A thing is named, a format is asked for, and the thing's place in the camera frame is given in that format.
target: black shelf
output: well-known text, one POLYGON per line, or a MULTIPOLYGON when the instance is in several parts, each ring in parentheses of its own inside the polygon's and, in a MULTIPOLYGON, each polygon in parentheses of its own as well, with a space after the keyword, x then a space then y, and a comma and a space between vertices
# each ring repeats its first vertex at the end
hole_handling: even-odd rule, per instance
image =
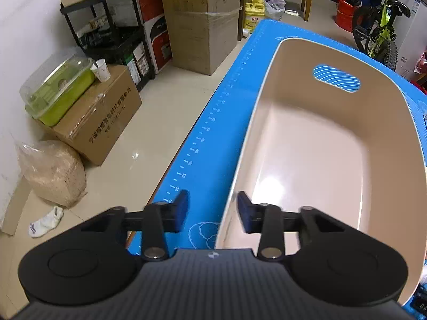
POLYGON ((148 50, 147 40, 144 33, 144 26, 138 12, 137 0, 132 0, 132 4, 138 23, 138 26, 135 27, 117 27, 113 23, 113 18, 108 9, 107 0, 83 0, 67 7, 64 7, 61 3, 60 11, 67 21, 67 24, 71 30, 76 44, 82 48, 82 50, 88 57, 91 57, 94 60, 104 58, 108 63, 118 63, 126 65, 126 58, 131 55, 133 50, 142 42, 144 45, 145 56, 149 66, 149 72, 144 76, 138 69, 141 81, 136 85, 136 87, 138 91, 141 91, 141 89, 145 86, 145 84, 147 84, 150 79, 154 79, 155 72, 148 50), (107 17, 108 24, 112 32, 113 42, 111 45, 108 46, 82 46, 68 14, 83 8, 90 8, 90 10, 92 11, 92 15, 96 17, 97 15, 93 6, 97 4, 102 4, 104 7, 105 16, 107 17))

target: tile floor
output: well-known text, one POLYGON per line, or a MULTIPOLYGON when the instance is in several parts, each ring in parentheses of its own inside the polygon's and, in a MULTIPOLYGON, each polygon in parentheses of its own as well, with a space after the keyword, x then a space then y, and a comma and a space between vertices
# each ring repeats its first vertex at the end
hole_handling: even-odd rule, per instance
MULTIPOLYGON (((288 8, 299 10, 297 4, 288 8)), ((335 3, 313 0, 310 18, 285 14, 282 21, 354 46, 352 34, 335 25, 335 3)), ((0 233, 0 315, 9 318, 27 304, 18 280, 18 264, 35 245, 97 213, 120 205, 141 210, 234 59, 245 44, 238 43, 212 76, 168 65, 140 93, 143 104, 101 167, 87 165, 87 195, 66 209, 59 226, 32 239, 28 225, 49 212, 51 205, 30 193, 16 234, 0 233)))

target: green container with clear lid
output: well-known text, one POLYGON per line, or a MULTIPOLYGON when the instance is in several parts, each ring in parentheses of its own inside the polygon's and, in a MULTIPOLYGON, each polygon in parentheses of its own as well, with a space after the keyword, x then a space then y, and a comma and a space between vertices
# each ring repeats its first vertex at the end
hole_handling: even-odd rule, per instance
POLYGON ((92 64, 77 47, 52 55, 19 90, 25 110, 47 126, 56 125, 95 80, 92 64))

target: white sock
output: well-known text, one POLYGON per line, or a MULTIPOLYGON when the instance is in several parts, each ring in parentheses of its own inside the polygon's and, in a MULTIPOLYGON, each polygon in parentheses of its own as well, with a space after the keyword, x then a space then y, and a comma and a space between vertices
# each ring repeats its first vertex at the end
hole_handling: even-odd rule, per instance
POLYGON ((63 214, 64 210, 61 207, 53 207, 53 209, 46 216, 29 224, 28 234, 33 238, 45 235, 50 230, 53 230, 58 226, 63 214))

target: beige plastic bin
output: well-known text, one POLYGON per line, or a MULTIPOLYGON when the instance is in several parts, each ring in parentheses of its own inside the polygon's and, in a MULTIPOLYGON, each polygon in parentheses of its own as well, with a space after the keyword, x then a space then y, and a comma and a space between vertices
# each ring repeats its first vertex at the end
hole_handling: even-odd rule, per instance
MULTIPOLYGON (((414 292, 427 241, 424 159, 402 93, 370 65, 308 40, 282 41, 255 104, 216 241, 218 249, 256 252, 260 235, 243 232, 239 191, 286 211, 316 207, 393 247, 409 268, 399 302, 414 292), (356 76, 360 88, 349 93, 317 80, 319 64, 356 76)), ((287 254, 296 252, 296 234, 285 239, 287 254)))

